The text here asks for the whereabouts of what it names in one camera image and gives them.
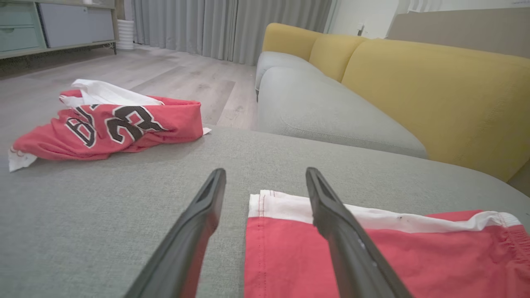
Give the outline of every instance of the gray curtain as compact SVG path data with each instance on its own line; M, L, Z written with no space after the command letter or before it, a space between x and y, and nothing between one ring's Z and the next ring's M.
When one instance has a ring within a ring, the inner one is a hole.
M235 27L234 62L255 65L265 28L282 23L323 32L331 0L239 0Z
M255 65L277 22L323 32L332 0L133 0L136 42Z

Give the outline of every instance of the gray upholstery fabric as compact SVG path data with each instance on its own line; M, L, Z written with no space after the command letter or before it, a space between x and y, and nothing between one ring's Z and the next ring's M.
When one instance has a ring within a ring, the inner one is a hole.
M258 105L261 132L427 157L407 129L324 75L271 68L261 80Z
M324 75L318 68L306 60L285 53L279 52L262 52L258 59L258 65L256 67L256 90L260 89L261 78L265 72L275 66L283 66L294 69L299 69L304 72L311 72Z
M0 159L0 296L119 297L211 170L227 184L197 297L243 296L249 194L307 196L319 168L347 204L402 213L510 212L530 227L530 198L454 165L351 146L212 127L193 143L102 161L39 160L7 171Z

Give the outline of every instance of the red fabric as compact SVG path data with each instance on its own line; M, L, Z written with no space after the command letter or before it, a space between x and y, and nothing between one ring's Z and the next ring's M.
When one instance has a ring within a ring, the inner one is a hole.
M79 90L62 92L81 97ZM13 149L49 160L100 160L113 152L139 152L162 143L202 136L200 102L152 97L163 106L85 105L21 136Z
M432 217L460 221L478 212ZM530 238L522 225L367 233L414 297L530 297ZM327 241L307 223L250 217L245 297L339 297Z

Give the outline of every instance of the white wall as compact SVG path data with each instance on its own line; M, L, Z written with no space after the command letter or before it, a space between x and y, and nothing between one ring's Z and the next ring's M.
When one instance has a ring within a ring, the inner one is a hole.
M513 4L513 2L524 2L524 0L442 0L440 10L484 10L491 8L514 8L530 6L530 2L519 4Z
M339 0L331 33L357 35L364 23L363 36L385 38L396 13L406 13L410 0Z

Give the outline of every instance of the yellow cushion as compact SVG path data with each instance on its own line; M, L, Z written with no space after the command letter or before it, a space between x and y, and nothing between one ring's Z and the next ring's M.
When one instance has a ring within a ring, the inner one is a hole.
M370 40L342 84L412 132L432 160L507 181L530 157L529 59Z
M315 40L322 33L278 23L270 23L265 29L263 52L273 51L309 60Z
M323 34L315 41L309 62L340 82L351 54L365 40L359 36Z

